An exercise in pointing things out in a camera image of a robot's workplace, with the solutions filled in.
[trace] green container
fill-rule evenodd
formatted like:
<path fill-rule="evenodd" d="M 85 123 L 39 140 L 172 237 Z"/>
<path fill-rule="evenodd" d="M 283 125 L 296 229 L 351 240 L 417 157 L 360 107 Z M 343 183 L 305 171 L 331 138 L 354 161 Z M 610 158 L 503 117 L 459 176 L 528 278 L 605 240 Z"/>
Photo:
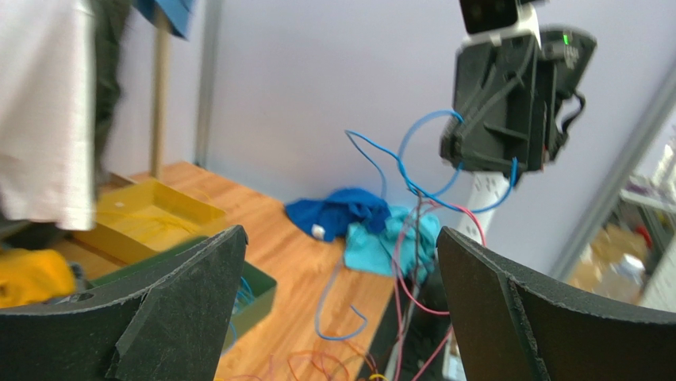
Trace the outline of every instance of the green container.
<path fill-rule="evenodd" d="M 101 278 L 94 279 L 90 281 L 90 284 L 92 287 L 99 287 L 130 276 L 131 274 L 151 267 L 154 264 L 177 256 L 204 241 L 206 238 L 207 237 L 195 237 L 193 240 L 179 244 L 166 252 L 161 252 L 156 256 L 152 256 L 135 264 L 130 264 L 120 270 L 104 275 Z M 275 300 L 275 292 L 277 291 L 276 280 L 247 262 L 244 262 L 242 277 L 247 280 L 247 283 L 252 288 L 254 301 L 248 303 L 241 310 L 237 311 L 237 314 L 232 315 L 230 318 L 232 325 L 237 332 L 238 340 L 272 311 L 272 303 Z M 232 329 L 228 329 L 228 334 L 225 337 L 225 344 L 223 345 L 224 351 L 230 347 L 233 338 Z"/>
<path fill-rule="evenodd" d="M 252 288 L 254 301 L 231 317 L 232 325 L 237 332 L 237 340 L 272 311 L 272 303 L 275 301 L 275 293 L 277 292 L 277 281 L 248 262 L 244 262 L 242 277 L 247 280 Z M 223 351 L 230 348 L 233 338 L 232 329 L 228 329 Z"/>

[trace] wire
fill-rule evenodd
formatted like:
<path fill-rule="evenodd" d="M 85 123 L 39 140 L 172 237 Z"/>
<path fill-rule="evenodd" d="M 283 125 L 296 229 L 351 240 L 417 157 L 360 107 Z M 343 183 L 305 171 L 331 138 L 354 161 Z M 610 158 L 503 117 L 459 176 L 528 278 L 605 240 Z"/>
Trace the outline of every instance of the wire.
<path fill-rule="evenodd" d="M 417 185 L 414 181 L 412 181 L 412 180 L 409 178 L 409 176 L 406 174 L 406 168 L 405 168 L 405 166 L 404 166 L 404 163 L 401 161 L 401 158 L 399 158 L 399 156 L 397 156 L 394 152 L 390 151 L 389 149 L 387 149 L 387 148 L 385 148 L 385 147 L 382 147 L 380 144 L 375 143 L 374 141 L 372 141 L 372 140 L 369 139 L 368 137 L 365 137 L 365 136 L 362 135 L 361 133 L 357 133 L 357 132 L 351 131 L 351 130 L 346 130 L 345 133 L 346 133 L 349 137 L 350 137 L 350 136 L 359 137 L 359 138 L 361 138 L 362 140 L 366 141 L 368 144 L 370 144 L 370 145 L 372 145 L 373 147 L 377 148 L 378 150 L 380 150 L 380 151 L 382 151 L 382 152 L 384 152 L 384 153 L 386 153 L 386 154 L 392 156 L 392 157 L 397 161 L 397 163 L 398 163 L 398 166 L 399 166 L 399 172 L 401 173 L 401 177 L 404 178 L 404 181 L 406 182 L 407 187 L 409 187 L 409 189 L 410 189 L 411 191 L 413 191 L 413 192 L 415 193 L 415 191 L 418 190 L 418 191 L 420 191 L 426 198 L 429 198 L 429 199 L 433 200 L 434 202 L 436 202 L 436 203 L 438 203 L 438 204 L 440 204 L 440 205 L 442 205 L 442 206 L 444 206 L 444 207 L 446 207 L 446 208 L 448 208 L 448 209 L 450 209 L 450 210 L 454 210 L 454 211 L 456 211 L 456 212 L 462 212 L 462 210 L 461 210 L 457 205 L 454 205 L 454 204 L 448 204 L 448 203 L 446 203 L 446 202 L 443 202 L 443 201 L 439 200 L 439 199 L 437 198 L 437 196 L 435 196 L 433 193 L 429 193 L 429 192 L 426 191 L 424 188 L 420 187 L 420 186 Z M 365 155 L 365 153 L 364 153 L 363 150 L 360 149 L 359 151 L 360 151 L 363 155 Z M 374 161 L 373 161 L 370 157 L 367 157 L 367 159 L 368 159 L 370 162 L 374 163 Z M 472 213 L 474 213 L 474 214 L 485 213 L 485 212 L 487 212 L 487 211 L 489 211 L 489 210 L 492 210 L 492 209 L 495 209 L 495 208 L 499 207 L 503 202 L 505 202 L 505 200 L 509 197 L 509 195 L 510 195 L 511 192 L 512 192 L 512 189 L 514 188 L 514 185 L 515 185 L 516 182 L 517 182 L 517 170 L 518 170 L 518 164 L 519 164 L 519 162 L 518 162 L 517 158 L 516 158 L 516 157 L 513 158 L 513 159 L 512 159 L 512 171 L 511 171 L 511 176 L 509 177 L 509 187 L 507 188 L 507 191 L 505 192 L 505 194 L 503 194 L 502 197 L 501 197 L 500 199 L 498 199 L 494 204 L 489 205 L 489 206 L 486 206 L 486 207 L 483 207 L 483 208 L 480 208 L 480 209 L 472 210 L 472 211 L 471 211 Z"/>
<path fill-rule="evenodd" d="M 274 367 L 273 367 L 273 364 L 272 364 L 272 358 L 273 358 L 273 356 L 270 355 L 270 367 L 269 367 L 270 380 L 269 381 L 273 381 L 272 370 L 273 370 Z M 213 381 L 229 381 L 231 379 L 257 379 L 258 381 L 263 381 L 263 379 L 261 379 L 257 375 L 234 375 L 234 376 L 228 377 L 227 379 L 222 379 L 220 377 L 217 377 L 217 378 L 213 379 Z"/>
<path fill-rule="evenodd" d="M 387 196 L 387 178 L 385 177 L 385 172 L 383 172 L 382 168 L 380 168 L 380 166 L 375 161 L 373 161 L 373 159 L 371 159 L 371 157 L 368 156 L 368 154 L 366 154 L 362 150 L 359 144 L 357 144 L 357 142 L 354 139 L 352 139 L 352 136 L 349 133 L 346 132 L 346 134 L 348 135 L 348 139 L 352 142 L 355 148 L 357 148 L 357 151 L 361 152 L 361 154 L 366 158 L 366 160 L 370 161 L 371 164 L 373 164 L 373 166 L 375 167 L 375 169 L 378 170 L 382 184 L 380 188 L 380 198 L 385 198 Z"/>
<path fill-rule="evenodd" d="M 428 209 L 426 209 L 426 210 L 421 214 L 421 216 L 422 216 L 422 215 L 425 215 L 425 214 L 427 214 L 427 213 L 431 213 L 432 211 L 434 211 L 434 210 L 436 210 L 436 209 L 438 209 L 438 208 L 440 207 L 440 205 L 435 204 L 435 203 L 432 202 L 432 201 L 426 201 L 426 202 L 424 202 L 423 204 L 424 204 L 424 205 L 431 205 L 431 207 L 428 208 Z M 484 246 L 486 246 L 486 237 L 485 237 L 485 235 L 484 235 L 483 228 L 481 227 L 481 224 L 479 223 L 478 219 L 476 218 L 476 216 L 474 216 L 474 215 L 473 215 L 469 210 L 467 210 L 466 208 L 462 208 L 462 209 L 464 210 L 463 212 L 466 213 L 467 216 L 468 216 L 469 218 L 471 218 L 472 221 L 477 225 L 477 229 L 478 229 L 478 231 L 479 231 L 479 233 L 480 233 L 480 235 L 481 235 L 481 237 L 482 237 L 482 244 L 483 244 Z M 449 313 L 448 313 L 447 311 L 436 311 L 436 310 L 431 310 L 431 309 L 427 308 L 426 306 L 423 306 L 422 303 L 418 302 L 418 301 L 413 297 L 413 295 L 409 292 L 408 288 L 406 287 L 406 285 L 405 285 L 405 283 L 404 283 L 404 279 L 403 279 L 404 275 L 403 275 L 403 273 L 402 273 L 402 271 L 401 271 L 401 266 L 399 265 L 398 261 L 399 261 L 400 251 L 401 251 L 401 243 L 402 243 L 403 240 L 404 240 L 404 237 L 405 237 L 405 235 L 406 235 L 407 229 L 409 229 L 409 223 L 410 223 L 410 220 L 413 219 L 413 214 L 414 214 L 414 211 L 411 211 L 411 213 L 410 213 L 410 214 L 406 217 L 406 219 L 404 220 L 404 224 L 403 224 L 403 226 L 402 226 L 402 228 L 401 228 L 401 231 L 400 231 L 400 233 L 399 233 L 399 237 L 397 238 L 397 243 L 396 243 L 396 245 L 394 246 L 394 253 L 393 253 L 393 255 L 392 255 L 392 263 L 391 263 L 391 266 L 392 266 L 392 273 L 395 274 L 395 276 L 394 276 L 394 301 L 395 301 L 396 307 L 397 307 L 397 321 L 398 321 L 399 335 L 400 335 L 400 339 L 399 339 L 399 340 L 400 340 L 400 342 L 401 342 L 401 345 L 400 345 L 400 348 L 399 348 L 399 353 L 398 353 L 398 361 L 397 361 L 396 372 L 395 372 L 395 374 L 394 374 L 394 381 L 398 381 L 398 380 L 399 380 L 399 375 L 400 375 L 400 373 L 401 373 L 401 364 L 402 364 L 402 360 L 403 360 L 403 352 L 404 352 L 404 351 L 403 351 L 403 342 L 402 342 L 402 340 L 403 340 L 403 335 L 404 335 L 404 331 L 403 331 L 403 329 L 404 329 L 404 328 L 403 328 L 404 323 L 403 323 L 403 317 L 402 317 L 402 315 L 401 315 L 401 299 L 400 299 L 399 292 L 398 292 L 398 285 L 397 285 L 397 282 L 399 282 L 399 283 L 402 285 L 402 288 L 404 289 L 404 292 L 406 293 L 406 295 L 407 295 L 407 296 L 411 299 L 411 301 L 412 301 L 413 303 L 415 303 L 415 305 L 418 306 L 421 310 L 423 310 L 423 311 L 425 311 L 425 312 L 428 312 L 428 313 L 430 313 L 430 314 L 435 314 L 435 315 L 442 315 L 442 316 L 449 315 Z M 436 354 L 438 353 L 439 350 L 440 350 L 440 349 L 438 349 L 438 350 L 432 355 L 432 359 L 436 356 Z"/>
<path fill-rule="evenodd" d="M 571 115 L 568 115 L 566 119 L 563 120 L 563 123 L 561 123 L 561 132 L 563 132 L 564 134 L 568 134 L 568 129 L 570 128 L 570 125 L 573 124 L 575 119 L 577 119 L 580 115 L 582 115 L 582 111 L 585 110 L 585 106 L 587 104 L 587 99 L 581 93 L 575 91 L 573 95 L 578 99 L 578 102 L 580 102 L 580 108 Z"/>
<path fill-rule="evenodd" d="M 401 143 L 399 144 L 399 151 L 397 153 L 397 156 L 399 156 L 399 161 L 400 163 L 404 162 L 404 151 L 406 150 L 406 147 L 408 147 L 409 142 L 411 140 L 411 137 L 413 134 L 420 129 L 423 125 L 427 124 L 430 121 L 433 121 L 434 119 L 437 119 L 439 117 L 454 117 L 455 119 L 458 119 L 460 123 L 464 123 L 465 121 L 463 120 L 463 117 L 460 116 L 457 112 L 454 110 L 439 110 L 439 111 L 432 111 L 431 113 L 423 116 L 422 118 L 418 119 L 411 128 L 409 128 L 409 131 L 406 132 L 404 135 L 404 138 L 401 140 Z M 438 197 L 441 196 L 442 194 L 446 193 L 455 181 L 458 179 L 458 175 L 460 174 L 460 171 L 463 169 L 463 163 L 460 163 L 458 165 L 457 170 L 455 171 L 455 174 L 453 177 L 451 177 L 451 180 L 446 184 L 443 188 L 441 188 L 439 191 L 432 193 L 433 196 Z M 409 190 L 416 194 L 417 192 L 414 189 L 411 189 L 411 186 L 409 186 Z"/>
<path fill-rule="evenodd" d="M 340 361 L 335 356 L 331 356 L 327 353 L 318 352 L 318 351 L 302 351 L 302 352 L 291 353 L 286 358 L 286 362 L 289 364 L 289 369 L 291 370 L 291 375 L 294 377 L 294 379 L 296 381 L 300 381 L 300 379 L 298 378 L 298 375 L 296 375 L 296 371 L 294 370 L 294 367 L 291 364 L 291 359 L 293 359 L 294 357 L 299 357 L 299 356 L 314 356 L 316 354 L 319 354 L 322 359 L 324 359 L 324 357 L 327 357 L 329 360 L 332 360 L 332 361 L 335 361 L 336 363 L 338 363 L 343 368 L 343 371 L 345 372 L 346 380 L 351 379 L 350 371 L 348 370 L 348 367 L 346 367 L 345 364 L 343 364 L 343 362 Z M 321 369 L 321 370 L 324 372 L 324 375 L 326 376 L 326 378 L 330 379 L 329 378 L 330 376 L 329 376 L 328 372 L 326 371 L 326 369 Z"/>
<path fill-rule="evenodd" d="M 127 236 L 134 237 L 135 240 L 141 243 L 147 243 L 150 238 L 156 237 L 160 233 L 166 234 L 172 229 L 185 230 L 188 234 L 197 231 L 188 221 L 171 215 L 146 216 L 143 214 L 127 214 L 106 210 L 99 210 L 97 214 L 118 216 L 127 220 L 138 221 L 137 224 L 134 224 L 131 227 L 127 226 L 123 233 Z"/>
<path fill-rule="evenodd" d="M 352 339 L 353 337 L 359 335 L 366 326 L 368 325 L 368 319 L 366 316 L 364 316 L 359 310 L 357 310 L 352 304 L 350 305 L 350 308 L 352 308 L 352 311 L 357 314 L 362 319 L 362 325 L 353 333 L 350 333 L 345 336 L 340 336 L 340 337 L 332 337 L 332 336 L 326 336 L 321 332 L 320 328 L 320 316 L 321 316 L 321 311 L 324 309 L 324 302 L 326 301 L 326 297 L 328 296 L 328 292 L 331 290 L 331 286 L 333 286 L 334 282 L 336 281 L 336 277 L 338 276 L 338 273 L 340 272 L 340 269 L 342 268 L 341 262 L 338 261 L 336 264 L 336 267 L 333 269 L 333 273 L 331 274 L 331 278 L 328 280 L 328 283 L 326 283 L 326 287 L 324 287 L 324 290 L 321 292 L 321 297 L 319 297 L 319 303 L 317 304 L 317 311 L 314 314 L 314 331 L 317 333 L 319 337 L 321 337 L 324 340 L 328 341 L 343 341 L 343 340 L 349 340 Z"/>
<path fill-rule="evenodd" d="M 421 369 L 418 371 L 418 373 L 411 379 L 411 381 L 417 381 L 424 373 L 427 368 L 429 368 L 429 365 L 432 363 L 432 361 L 439 355 L 439 352 L 441 352 L 441 349 L 446 345 L 446 342 L 451 338 L 451 335 L 453 334 L 453 326 L 451 326 L 450 329 L 448 329 L 448 334 L 446 337 L 441 341 L 438 347 L 436 347 L 434 353 L 429 357 L 429 359 L 423 364 Z"/>
<path fill-rule="evenodd" d="M 232 347 L 234 347 L 235 344 L 237 343 L 237 330 L 235 329 L 235 325 L 232 323 L 232 320 L 230 320 L 229 326 L 230 330 L 232 331 L 232 343 L 230 343 L 228 349 L 225 349 L 225 352 L 223 352 L 223 354 L 230 352 L 230 349 L 232 349 Z"/>
<path fill-rule="evenodd" d="M 372 356 L 366 349 L 364 349 L 363 347 L 361 347 L 361 345 L 352 343 L 352 342 L 350 342 L 350 341 L 348 341 L 348 340 L 341 341 L 341 343 L 346 344 L 346 345 L 347 345 L 348 347 L 350 347 L 350 349 L 355 353 L 355 356 L 349 357 L 347 360 L 343 361 L 343 364 L 344 364 L 345 366 L 347 366 L 348 363 L 349 363 L 350 361 L 352 361 L 354 358 L 357 358 L 357 359 L 360 358 L 360 359 L 362 359 L 362 360 L 366 363 L 366 365 L 369 367 L 369 369 L 371 370 L 371 373 L 378 373 L 378 367 L 377 367 L 377 365 L 376 365 L 376 363 L 375 363 L 375 359 L 373 358 L 373 356 Z M 313 346 L 313 350 L 316 351 L 316 352 L 320 352 L 319 348 L 316 348 L 316 346 Z M 317 365 L 317 363 L 315 362 L 314 358 L 312 358 L 312 365 L 314 365 L 314 367 L 315 367 L 317 370 L 321 370 L 321 368 L 319 367 L 319 365 Z M 333 377 L 336 377 L 336 374 L 338 373 L 338 371 L 339 371 L 339 368 L 336 367 L 336 369 L 334 369 L 334 370 L 331 372 L 331 377 L 332 377 L 332 378 L 333 378 Z"/>
<path fill-rule="evenodd" d="M 426 205 L 432 205 L 432 202 L 426 201 L 426 202 L 422 202 L 422 203 L 421 203 L 421 207 L 422 207 L 422 206 L 426 206 Z M 395 291 L 394 291 L 394 292 L 396 293 L 396 295 L 395 295 L 395 300 L 399 297 L 399 294 L 398 294 L 398 292 L 397 292 L 396 289 L 397 289 L 397 286 L 396 286 L 396 282 L 395 282 Z M 410 309 L 410 308 L 413 308 L 413 306 L 414 306 L 413 303 L 407 305 L 406 311 L 405 311 L 407 315 L 408 315 L 408 313 L 409 313 L 409 309 Z M 398 315 L 399 315 L 399 314 L 401 313 L 401 303 L 398 304 L 398 307 L 397 307 L 397 308 L 398 308 Z M 397 337 L 394 338 L 394 343 L 392 343 L 392 345 L 391 345 L 386 351 L 384 351 L 383 354 L 382 354 L 381 356 L 378 357 L 378 361 L 383 360 L 383 359 L 387 356 L 388 353 L 391 353 L 391 351 L 392 351 L 392 349 L 394 348 L 394 346 L 397 345 L 397 343 L 403 338 L 403 332 L 408 331 L 409 326 L 410 326 L 410 323 L 411 323 L 411 321 L 410 321 L 409 319 L 407 319 L 405 325 L 404 325 L 403 327 L 400 328 L 400 333 L 397 335 Z"/>
<path fill-rule="evenodd" d="M 242 299 L 244 299 L 245 302 L 249 303 L 249 298 L 242 291 L 237 291 L 237 298 L 242 298 Z"/>
<path fill-rule="evenodd" d="M 247 282 L 247 280 L 244 277 L 242 277 L 241 280 L 242 280 L 242 285 L 244 286 L 244 289 L 253 297 L 254 293 L 252 291 L 251 286 L 249 286 L 249 282 Z"/>
<path fill-rule="evenodd" d="M 416 267 L 415 267 L 415 271 L 413 271 L 413 284 L 415 284 L 415 285 L 418 284 L 418 270 L 420 270 L 421 207 L 422 207 L 422 204 L 423 204 L 422 193 L 420 191 L 417 192 L 417 196 L 418 196 L 418 203 L 416 205 L 416 251 L 415 251 Z"/>

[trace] blue cloth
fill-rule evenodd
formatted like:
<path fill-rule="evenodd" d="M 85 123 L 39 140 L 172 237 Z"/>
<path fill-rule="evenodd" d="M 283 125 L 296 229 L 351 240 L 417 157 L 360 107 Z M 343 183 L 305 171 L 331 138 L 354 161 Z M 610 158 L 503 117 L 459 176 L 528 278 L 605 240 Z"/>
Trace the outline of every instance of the blue cloth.
<path fill-rule="evenodd" d="M 325 200 L 301 199 L 286 205 L 286 215 L 302 231 L 313 235 L 313 225 L 324 229 L 323 239 L 332 242 L 336 237 L 345 237 L 348 226 L 358 222 L 366 231 L 380 233 L 385 229 L 385 220 L 390 216 L 387 202 L 359 188 L 337 190 Z"/>
<path fill-rule="evenodd" d="M 155 4 L 164 11 L 171 24 L 172 34 L 187 38 L 190 11 L 195 0 L 136 0 L 136 8 L 150 22 L 155 22 Z"/>
<path fill-rule="evenodd" d="M 375 274 L 392 276 L 392 255 L 410 210 L 401 206 L 390 207 L 392 217 L 386 221 L 386 229 L 380 234 L 373 234 L 360 224 L 349 227 L 345 245 L 345 267 L 353 270 L 368 271 Z M 418 248 L 420 255 L 418 281 L 423 281 L 433 269 L 436 238 L 441 232 L 439 218 L 427 214 L 421 218 L 421 242 Z M 409 229 L 401 244 L 401 269 L 405 275 L 416 266 L 416 231 Z"/>

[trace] yellow cloth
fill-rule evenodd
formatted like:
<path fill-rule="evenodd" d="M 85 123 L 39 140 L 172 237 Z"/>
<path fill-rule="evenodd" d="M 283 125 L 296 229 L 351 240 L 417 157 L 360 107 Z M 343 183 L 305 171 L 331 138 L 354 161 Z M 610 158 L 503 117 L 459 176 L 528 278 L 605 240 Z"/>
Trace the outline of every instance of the yellow cloth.
<path fill-rule="evenodd" d="M 75 277 L 54 250 L 0 252 L 0 308 L 45 302 L 75 293 Z"/>

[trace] light blue cloth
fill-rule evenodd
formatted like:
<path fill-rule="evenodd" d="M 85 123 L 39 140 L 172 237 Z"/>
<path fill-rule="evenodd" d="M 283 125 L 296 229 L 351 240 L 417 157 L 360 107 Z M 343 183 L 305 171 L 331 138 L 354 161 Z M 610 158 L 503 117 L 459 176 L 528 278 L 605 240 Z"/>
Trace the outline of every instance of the light blue cloth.
<path fill-rule="evenodd" d="M 136 8 L 150 22 L 155 22 L 155 4 L 157 4 L 169 19 L 172 34 L 187 38 L 190 11 L 195 0 L 136 0 Z"/>
<path fill-rule="evenodd" d="M 385 230 L 380 234 L 369 233 L 360 223 L 350 224 L 345 243 L 345 266 L 353 270 L 368 271 L 375 274 L 392 276 L 392 255 L 399 232 L 410 210 L 401 206 L 391 206 L 392 216 L 385 221 Z M 439 218 L 427 214 L 421 219 L 421 244 L 419 247 L 420 264 L 418 281 L 427 277 L 434 263 L 436 238 L 441 232 Z M 401 269 L 405 275 L 416 266 L 416 231 L 411 228 L 401 245 Z"/>

